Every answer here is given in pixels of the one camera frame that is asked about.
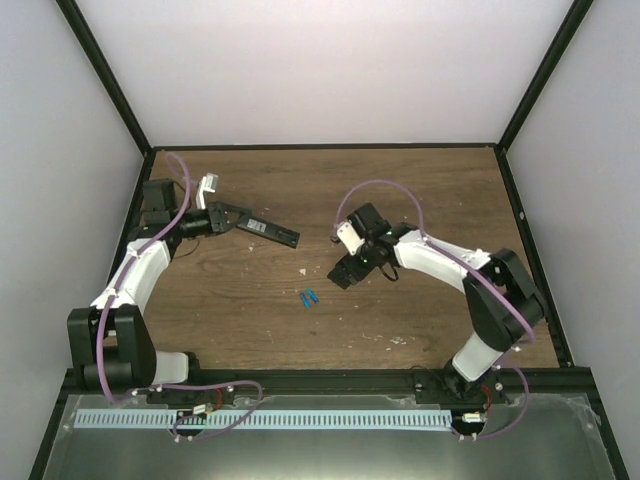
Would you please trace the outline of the metal front plate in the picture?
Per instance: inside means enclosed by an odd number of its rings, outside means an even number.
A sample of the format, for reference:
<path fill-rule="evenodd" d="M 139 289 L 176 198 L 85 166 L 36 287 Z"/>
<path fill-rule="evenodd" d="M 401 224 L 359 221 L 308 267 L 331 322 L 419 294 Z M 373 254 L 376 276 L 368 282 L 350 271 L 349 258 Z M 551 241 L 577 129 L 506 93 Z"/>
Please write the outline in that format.
<path fill-rule="evenodd" d="M 534 394 L 493 406 L 483 423 L 409 397 L 279 396 L 256 405 L 240 398 L 222 410 L 439 410 L 448 431 L 76 429 L 80 409 L 176 410 L 137 397 L 110 407 L 73 396 L 64 408 L 46 479 L 623 479 L 583 396 Z"/>

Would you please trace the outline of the black frame post right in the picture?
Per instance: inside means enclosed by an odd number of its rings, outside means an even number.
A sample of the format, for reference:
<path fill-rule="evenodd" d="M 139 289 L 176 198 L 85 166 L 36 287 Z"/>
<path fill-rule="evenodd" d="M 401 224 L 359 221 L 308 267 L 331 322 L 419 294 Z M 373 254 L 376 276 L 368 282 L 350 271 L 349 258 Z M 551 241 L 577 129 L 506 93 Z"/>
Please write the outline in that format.
<path fill-rule="evenodd" d="M 593 0 L 574 0 L 571 2 L 566 15 L 497 143 L 501 150 L 508 151 L 513 145 L 593 3 Z"/>

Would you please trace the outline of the black remote control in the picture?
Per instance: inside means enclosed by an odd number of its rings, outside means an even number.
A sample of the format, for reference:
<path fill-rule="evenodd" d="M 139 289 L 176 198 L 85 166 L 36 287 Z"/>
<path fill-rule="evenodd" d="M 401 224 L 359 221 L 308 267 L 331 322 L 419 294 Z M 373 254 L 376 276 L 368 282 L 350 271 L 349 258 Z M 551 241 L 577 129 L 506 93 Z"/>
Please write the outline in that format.
<path fill-rule="evenodd" d="M 251 215 L 243 217 L 237 228 L 293 249 L 297 248 L 300 239 L 300 234 L 296 231 Z"/>

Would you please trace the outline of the black battery cover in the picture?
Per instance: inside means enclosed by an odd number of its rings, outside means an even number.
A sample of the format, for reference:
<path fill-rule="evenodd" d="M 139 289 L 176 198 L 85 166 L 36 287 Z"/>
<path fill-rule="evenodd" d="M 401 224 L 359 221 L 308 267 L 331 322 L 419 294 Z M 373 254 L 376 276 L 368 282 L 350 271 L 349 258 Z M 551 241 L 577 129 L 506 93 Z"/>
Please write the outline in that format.
<path fill-rule="evenodd" d="M 346 290 L 352 285 L 356 285 L 360 282 L 356 275 L 340 265 L 335 266 L 327 274 L 327 278 L 343 290 Z"/>

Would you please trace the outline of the blue battery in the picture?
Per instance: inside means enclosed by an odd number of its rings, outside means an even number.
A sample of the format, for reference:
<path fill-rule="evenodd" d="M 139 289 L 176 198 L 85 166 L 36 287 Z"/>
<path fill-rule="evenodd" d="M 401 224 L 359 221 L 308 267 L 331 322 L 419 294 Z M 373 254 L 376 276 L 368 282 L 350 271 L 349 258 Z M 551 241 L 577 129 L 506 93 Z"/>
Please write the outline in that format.
<path fill-rule="evenodd" d="M 313 301 L 314 304 L 319 303 L 319 298 L 316 296 L 316 294 L 311 289 L 307 290 L 307 294 L 310 297 L 310 299 Z"/>
<path fill-rule="evenodd" d="M 300 298 L 301 298 L 301 301 L 302 301 L 302 303 L 303 303 L 304 307 L 305 307 L 305 308 L 310 308 L 310 307 L 311 307 L 311 304 L 310 304 L 309 299 L 308 299 L 308 297 L 306 296 L 306 294 L 305 294 L 304 292 L 300 292 L 300 293 L 299 293 L 299 296 L 300 296 Z"/>

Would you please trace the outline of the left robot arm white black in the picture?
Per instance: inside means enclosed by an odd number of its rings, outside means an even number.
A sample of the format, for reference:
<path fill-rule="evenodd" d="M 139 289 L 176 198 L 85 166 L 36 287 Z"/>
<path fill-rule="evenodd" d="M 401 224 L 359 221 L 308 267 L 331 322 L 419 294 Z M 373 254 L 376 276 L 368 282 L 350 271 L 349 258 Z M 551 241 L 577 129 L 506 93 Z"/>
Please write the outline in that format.
<path fill-rule="evenodd" d="M 143 185 L 139 223 L 127 236 L 124 257 L 101 294 L 87 307 L 71 311 L 67 331 L 76 385 L 100 390 L 111 398 L 117 390 L 169 384 L 181 403 L 196 402 L 204 392 L 203 377 L 190 370 L 191 353 L 158 350 L 144 322 L 144 311 L 161 274 L 185 239 L 221 235 L 237 226 L 249 210 L 207 202 L 218 178 L 204 175 L 176 195 L 170 179 Z"/>

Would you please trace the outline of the black frame post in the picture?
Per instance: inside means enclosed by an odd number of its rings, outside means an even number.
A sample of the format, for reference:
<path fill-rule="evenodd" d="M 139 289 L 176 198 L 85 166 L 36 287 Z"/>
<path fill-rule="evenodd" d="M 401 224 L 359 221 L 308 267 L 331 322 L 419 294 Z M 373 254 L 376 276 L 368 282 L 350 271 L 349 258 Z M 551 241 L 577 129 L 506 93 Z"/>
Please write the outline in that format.
<path fill-rule="evenodd" d="M 593 0 L 574 0 L 571 2 L 566 15 L 497 143 L 501 150 L 508 151 L 513 145 L 593 3 Z"/>
<path fill-rule="evenodd" d="M 136 147 L 140 153 L 146 157 L 152 150 L 149 140 L 93 34 L 89 23 L 82 13 L 80 6 L 74 0 L 56 0 L 55 3 L 89 60 Z"/>

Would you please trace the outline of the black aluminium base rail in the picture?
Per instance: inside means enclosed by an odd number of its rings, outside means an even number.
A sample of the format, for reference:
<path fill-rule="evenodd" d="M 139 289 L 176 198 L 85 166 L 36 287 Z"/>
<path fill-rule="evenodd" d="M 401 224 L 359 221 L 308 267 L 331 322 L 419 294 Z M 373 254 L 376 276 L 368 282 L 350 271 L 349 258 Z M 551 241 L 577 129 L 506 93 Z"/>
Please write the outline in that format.
<path fill-rule="evenodd" d="M 525 368 L 530 393 L 598 394 L 591 370 L 586 367 Z M 500 402 L 524 391 L 522 380 L 513 369 L 490 372 L 464 394 L 456 395 L 445 386 L 440 369 L 391 370 L 197 370 L 190 380 L 196 386 L 252 380 L 263 388 L 265 397 L 276 395 L 415 395 L 419 404 L 476 405 L 486 399 Z M 163 390 L 148 393 L 149 403 L 192 406 L 197 401 L 216 399 L 216 392 Z"/>

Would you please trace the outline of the black frame post left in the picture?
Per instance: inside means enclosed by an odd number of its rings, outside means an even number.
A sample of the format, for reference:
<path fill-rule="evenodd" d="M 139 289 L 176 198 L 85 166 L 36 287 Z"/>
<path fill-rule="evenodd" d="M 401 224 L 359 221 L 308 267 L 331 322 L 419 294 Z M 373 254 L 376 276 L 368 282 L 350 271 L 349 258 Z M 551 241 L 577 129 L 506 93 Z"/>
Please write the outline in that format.
<path fill-rule="evenodd" d="M 82 13 L 80 6 L 74 0 L 56 0 L 55 3 L 89 60 L 136 147 L 140 153 L 146 157 L 152 150 L 149 140 L 93 34 L 89 23 Z"/>

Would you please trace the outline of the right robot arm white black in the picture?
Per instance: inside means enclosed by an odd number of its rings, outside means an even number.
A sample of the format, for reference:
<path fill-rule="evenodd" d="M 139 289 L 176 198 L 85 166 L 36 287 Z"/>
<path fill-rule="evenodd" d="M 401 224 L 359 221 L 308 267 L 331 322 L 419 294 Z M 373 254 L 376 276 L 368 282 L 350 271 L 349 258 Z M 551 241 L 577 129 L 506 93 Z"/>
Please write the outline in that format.
<path fill-rule="evenodd" d="M 442 374 L 445 393 L 455 402 L 471 400 L 487 372 L 506 353 L 531 342 L 533 329 L 547 315 L 538 287 L 509 249 L 471 250 L 428 237 L 406 222 L 393 226 L 370 203 L 340 222 L 332 241 L 346 254 L 327 278 L 343 290 L 389 266 L 392 272 L 383 275 L 390 281 L 399 279 L 400 268 L 413 270 L 465 296 L 473 332 Z"/>

